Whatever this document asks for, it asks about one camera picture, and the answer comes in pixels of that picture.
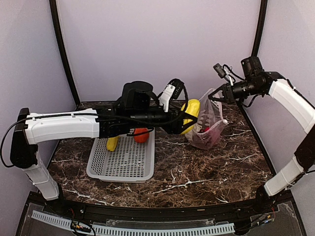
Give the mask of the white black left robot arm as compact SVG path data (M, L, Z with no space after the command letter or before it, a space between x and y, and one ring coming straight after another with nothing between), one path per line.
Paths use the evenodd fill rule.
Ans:
M121 96L109 108L52 114L23 108L9 128L13 133L11 165L26 173L52 209L66 214L69 202L62 198L60 186L43 164L38 144L71 138L114 138L134 134L137 128L149 132L159 127L168 134L186 134L197 123L199 100L186 99L182 107L170 107L174 99L186 93L179 79L171 80L160 94L154 93L151 84L134 81L124 85Z

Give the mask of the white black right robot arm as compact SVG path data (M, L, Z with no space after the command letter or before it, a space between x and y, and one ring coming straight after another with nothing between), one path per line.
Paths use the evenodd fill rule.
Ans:
M251 95L271 97L288 112L305 134L290 161L264 184L262 194L252 201L251 209L255 213L262 213L269 207L271 197L292 186L315 164L315 108L278 72L252 73L244 81L223 84L208 98L230 104Z

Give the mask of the orange toy fruit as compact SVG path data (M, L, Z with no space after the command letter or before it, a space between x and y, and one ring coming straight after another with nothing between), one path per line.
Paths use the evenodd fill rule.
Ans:
M146 143L150 136L147 128L136 128L133 134L133 138L137 143Z

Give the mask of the red toy bell pepper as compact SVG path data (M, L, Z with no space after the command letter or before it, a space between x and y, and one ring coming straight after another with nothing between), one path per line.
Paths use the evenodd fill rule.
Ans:
M210 127L201 129L198 134L201 141L204 143L215 143L220 137L218 129Z

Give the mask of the clear pink-dotted zip bag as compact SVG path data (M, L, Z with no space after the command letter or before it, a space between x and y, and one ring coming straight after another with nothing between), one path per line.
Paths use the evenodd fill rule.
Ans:
M228 125L228 121L223 118L222 104L217 101L208 99L208 95L214 91L213 88L209 89L200 99L200 112L197 123L194 128L185 134L188 142L202 150L209 150L220 141L220 137L215 143L204 143L201 141L198 132L206 127L217 128L220 135L224 128Z

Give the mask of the small yellow toy fruit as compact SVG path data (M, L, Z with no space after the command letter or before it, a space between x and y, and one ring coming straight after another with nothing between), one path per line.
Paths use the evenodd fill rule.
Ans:
M106 148L108 151L114 151L117 147L119 136L108 138Z

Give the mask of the large yellow toy fruit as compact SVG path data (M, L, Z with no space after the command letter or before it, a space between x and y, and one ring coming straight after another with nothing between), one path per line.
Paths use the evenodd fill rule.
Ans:
M189 133L194 125L197 123L200 112L200 101L197 99L190 99L188 101L187 109L181 120L181 135Z

